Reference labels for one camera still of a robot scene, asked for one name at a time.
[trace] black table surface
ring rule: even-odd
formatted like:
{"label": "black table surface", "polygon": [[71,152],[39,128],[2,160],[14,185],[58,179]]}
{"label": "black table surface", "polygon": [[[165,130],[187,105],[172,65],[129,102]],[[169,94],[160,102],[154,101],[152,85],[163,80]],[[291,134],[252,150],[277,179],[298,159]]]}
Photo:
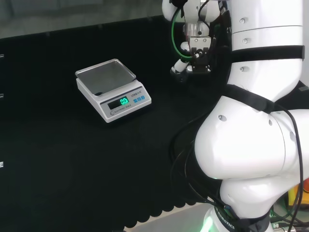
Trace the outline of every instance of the black table surface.
{"label": "black table surface", "polygon": [[[218,100],[228,67],[178,85],[169,38],[170,24],[158,16],[0,40],[2,232],[121,230],[184,206],[170,187],[169,142]],[[75,72],[112,58],[153,103],[107,124]],[[309,108],[308,99],[296,88],[280,103]]]}

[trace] scale display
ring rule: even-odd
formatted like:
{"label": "scale display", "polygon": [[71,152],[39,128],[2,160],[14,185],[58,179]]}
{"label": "scale display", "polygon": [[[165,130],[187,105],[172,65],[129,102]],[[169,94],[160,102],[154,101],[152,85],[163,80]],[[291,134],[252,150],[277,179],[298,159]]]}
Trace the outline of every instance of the scale display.
{"label": "scale display", "polygon": [[122,97],[120,99],[117,99],[115,101],[112,101],[110,103],[108,103],[108,107],[112,110],[112,109],[115,109],[121,105],[126,105],[129,103],[129,100],[128,98],[125,96],[125,97]]}

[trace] wall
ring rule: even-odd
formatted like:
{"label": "wall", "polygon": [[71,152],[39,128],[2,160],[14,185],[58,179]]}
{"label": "wall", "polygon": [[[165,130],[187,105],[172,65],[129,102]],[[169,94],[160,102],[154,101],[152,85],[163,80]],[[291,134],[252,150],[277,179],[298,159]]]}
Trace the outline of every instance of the wall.
{"label": "wall", "polygon": [[70,2],[76,3],[77,1],[81,0],[61,0],[60,3],[63,7],[57,7],[52,11],[32,11],[30,9],[26,11],[25,8],[16,7],[18,4],[6,9],[8,8],[7,5],[4,5],[6,0],[0,0],[0,15],[6,17],[6,19],[0,20],[0,38],[162,14],[162,0],[91,0],[101,3],[83,6],[72,6],[70,4]]}

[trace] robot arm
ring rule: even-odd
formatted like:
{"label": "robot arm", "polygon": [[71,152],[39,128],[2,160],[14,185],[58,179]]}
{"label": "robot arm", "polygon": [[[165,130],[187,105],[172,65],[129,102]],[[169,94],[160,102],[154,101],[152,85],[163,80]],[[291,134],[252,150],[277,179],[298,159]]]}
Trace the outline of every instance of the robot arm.
{"label": "robot arm", "polygon": [[[186,5],[196,3],[189,1]],[[272,102],[290,93],[300,79],[303,59],[267,55],[260,59],[256,54],[268,51],[272,55],[271,49],[303,45],[303,0],[230,0],[227,9],[231,15],[232,51],[240,54],[240,60],[232,63],[228,84]],[[165,10],[168,19],[172,10]],[[299,130],[306,179],[309,110],[294,110],[291,114]],[[195,154],[206,175],[223,180],[221,199],[239,218],[264,217],[282,194],[300,182],[295,130],[288,115],[267,114],[230,97],[222,96],[200,127]],[[214,224],[209,232],[228,231],[223,226],[226,221],[220,220],[214,208],[205,220],[208,217]],[[272,231],[271,226],[263,228],[259,232]]]}
{"label": "robot arm", "polygon": [[[219,15],[219,5],[217,1],[209,1],[203,6],[206,0],[190,0],[183,6],[183,13],[185,16],[184,33],[186,35],[186,42],[181,45],[181,52],[189,52],[192,59],[184,60],[179,59],[176,64],[171,68],[171,74],[176,76],[178,80],[183,80],[183,74],[207,74],[210,73],[209,69],[209,48],[211,42],[215,42],[214,38],[209,36],[209,26],[204,22],[210,23],[214,21]],[[164,17],[172,21],[173,15],[177,11],[169,0],[163,0],[162,11]],[[204,20],[202,22],[198,17],[198,12]],[[176,22],[184,22],[181,15],[176,16]]]}

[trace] orange object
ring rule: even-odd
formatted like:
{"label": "orange object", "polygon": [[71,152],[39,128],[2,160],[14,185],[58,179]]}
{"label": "orange object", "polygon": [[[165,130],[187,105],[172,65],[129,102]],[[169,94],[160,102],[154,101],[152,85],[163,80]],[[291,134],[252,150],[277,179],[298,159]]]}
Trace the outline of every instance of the orange object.
{"label": "orange object", "polygon": [[309,193],[309,179],[304,181],[304,191]]}
{"label": "orange object", "polygon": [[[297,195],[298,186],[296,185],[294,188],[290,189],[288,192],[288,206],[292,207]],[[303,200],[301,201],[303,206],[309,206],[309,179],[304,181],[304,193]]]}

